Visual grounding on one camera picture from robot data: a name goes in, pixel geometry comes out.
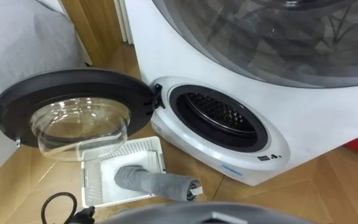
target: black cable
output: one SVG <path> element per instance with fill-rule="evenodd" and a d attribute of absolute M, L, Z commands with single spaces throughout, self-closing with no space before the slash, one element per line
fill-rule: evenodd
<path fill-rule="evenodd" d="M 66 221 L 63 224 L 68 224 L 68 222 L 73 218 L 76 209 L 77 209 L 77 199 L 75 198 L 75 196 L 71 193 L 68 192 L 59 192 L 56 193 L 52 196 L 50 196 L 45 202 L 44 205 L 41 208 L 41 220 L 42 220 L 42 224 L 47 224 L 47 220 L 45 219 L 45 209 L 47 208 L 47 205 L 49 204 L 49 202 L 51 202 L 53 199 L 60 197 L 60 196 L 67 196 L 69 198 L 71 198 L 73 200 L 73 210 L 71 211 L 71 214 L 68 216 L 68 218 L 66 219 Z"/>

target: sticker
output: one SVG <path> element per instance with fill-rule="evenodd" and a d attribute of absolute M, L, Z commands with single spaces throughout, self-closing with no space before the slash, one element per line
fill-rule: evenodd
<path fill-rule="evenodd" d="M 152 122 L 152 127 L 153 127 L 154 131 L 158 132 L 159 134 L 162 134 L 161 128 L 158 127 L 158 125 L 156 125 L 154 122 Z"/>
<path fill-rule="evenodd" d="M 241 174 L 240 172 L 235 171 L 234 169 L 232 169 L 232 168 L 230 168 L 230 167 L 228 167 L 228 166 L 226 166 L 226 165 L 224 165 L 224 164 L 222 164 L 221 167 L 222 167 L 223 169 L 226 169 L 226 170 L 232 172 L 233 174 L 242 176 L 242 174 Z"/>
<path fill-rule="evenodd" d="M 258 159 L 260 161 L 268 161 L 268 160 L 270 160 L 270 158 L 268 156 L 258 156 Z"/>
<path fill-rule="evenodd" d="M 203 193 L 203 187 L 197 187 L 196 189 L 190 189 L 193 195 L 199 195 Z"/>

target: door hinge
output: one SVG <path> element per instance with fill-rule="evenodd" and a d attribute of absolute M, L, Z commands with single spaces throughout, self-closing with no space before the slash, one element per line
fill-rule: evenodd
<path fill-rule="evenodd" d="M 160 84 L 155 84 L 154 86 L 154 109 L 157 109 L 158 107 L 162 107 L 165 109 L 165 105 L 162 101 L 162 97 L 161 97 L 161 90 L 162 90 L 162 85 Z"/>

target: blue label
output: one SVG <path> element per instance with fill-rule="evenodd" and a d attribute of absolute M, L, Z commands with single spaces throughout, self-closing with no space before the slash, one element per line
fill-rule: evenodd
<path fill-rule="evenodd" d="M 224 169 L 226 169 L 226 170 L 228 170 L 228 171 L 231 171 L 231 172 L 234 173 L 234 174 L 237 174 L 237 175 L 239 175 L 239 176 L 242 176 L 242 174 L 241 174 L 240 172 L 235 171 L 234 169 L 232 169 L 232 168 L 230 168 L 230 167 L 228 167 L 228 166 L 226 166 L 226 165 L 224 165 L 224 164 L 222 164 L 221 167 L 224 168 Z"/>

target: washing machine door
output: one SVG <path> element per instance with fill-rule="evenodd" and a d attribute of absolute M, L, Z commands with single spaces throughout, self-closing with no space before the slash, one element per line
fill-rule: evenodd
<path fill-rule="evenodd" d="M 127 75 L 81 68 L 35 75 L 0 95 L 0 130 L 60 161 L 97 159 L 119 149 L 150 120 L 155 97 Z"/>
<path fill-rule="evenodd" d="M 358 85 L 358 0 L 153 0 L 195 49 L 283 86 Z"/>

